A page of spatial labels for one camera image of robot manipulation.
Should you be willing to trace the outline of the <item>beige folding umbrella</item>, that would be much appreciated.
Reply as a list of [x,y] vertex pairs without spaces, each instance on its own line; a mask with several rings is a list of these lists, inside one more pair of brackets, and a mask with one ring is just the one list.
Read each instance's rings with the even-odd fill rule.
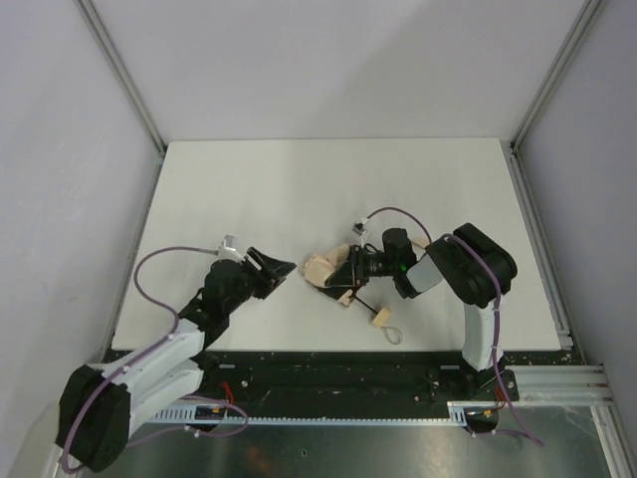
[[[370,315],[369,323],[377,330],[381,331],[385,339],[393,346],[399,346],[403,342],[402,332],[394,326],[388,324],[391,311],[386,307],[374,307],[359,297],[360,289],[329,288],[324,286],[325,279],[342,262],[348,259],[349,247],[355,244],[341,244],[324,254],[313,254],[302,267],[302,274],[307,283],[327,296],[331,300],[340,304],[344,308],[350,308],[352,304],[359,304]],[[369,280],[374,277],[390,277],[391,270],[387,270],[386,254],[371,244],[359,245],[371,252],[368,271]]]

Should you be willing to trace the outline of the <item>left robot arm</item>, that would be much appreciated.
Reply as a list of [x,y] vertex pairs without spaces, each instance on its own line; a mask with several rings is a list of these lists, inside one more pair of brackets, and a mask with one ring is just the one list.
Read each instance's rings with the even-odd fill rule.
[[296,269],[251,247],[237,252],[230,237],[212,251],[202,286],[173,317],[168,332],[111,363],[84,364],[70,375],[59,401],[62,470],[111,466],[130,437],[172,402],[193,394],[204,370],[196,357],[229,328],[231,315],[251,299],[268,298]]

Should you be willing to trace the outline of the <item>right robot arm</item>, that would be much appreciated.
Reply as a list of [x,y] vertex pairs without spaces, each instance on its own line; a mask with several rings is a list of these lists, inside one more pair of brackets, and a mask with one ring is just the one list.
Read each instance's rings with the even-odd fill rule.
[[464,304],[462,359],[476,371],[500,360],[501,302],[518,274],[513,257],[480,229],[466,223],[424,246],[417,255],[402,228],[383,232],[380,250],[343,245],[306,265],[306,280],[347,306],[370,279],[389,277],[403,299],[415,299],[446,282]]

